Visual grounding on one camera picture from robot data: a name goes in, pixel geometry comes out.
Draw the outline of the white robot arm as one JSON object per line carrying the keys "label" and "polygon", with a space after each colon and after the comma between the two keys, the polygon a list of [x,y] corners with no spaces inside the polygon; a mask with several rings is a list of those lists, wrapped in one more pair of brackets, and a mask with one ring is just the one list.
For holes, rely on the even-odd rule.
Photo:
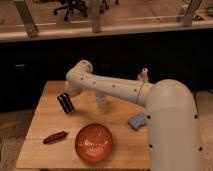
{"label": "white robot arm", "polygon": [[183,83],[98,76],[89,61],[81,60],[67,72],[65,91],[76,96],[85,89],[146,108],[150,171],[205,171],[199,114]]}

